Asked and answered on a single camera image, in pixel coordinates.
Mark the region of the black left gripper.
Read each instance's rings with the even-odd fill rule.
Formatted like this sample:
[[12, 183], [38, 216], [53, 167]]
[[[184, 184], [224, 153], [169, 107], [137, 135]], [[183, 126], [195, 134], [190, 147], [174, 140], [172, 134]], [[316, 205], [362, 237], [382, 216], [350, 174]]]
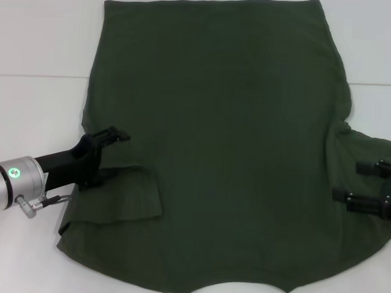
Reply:
[[125, 131], [114, 126], [97, 134], [85, 134], [73, 148], [54, 154], [36, 157], [43, 173], [48, 174], [45, 190], [53, 190], [68, 184], [81, 184], [81, 190], [101, 186], [107, 171], [98, 170], [101, 149], [117, 142], [131, 139]]

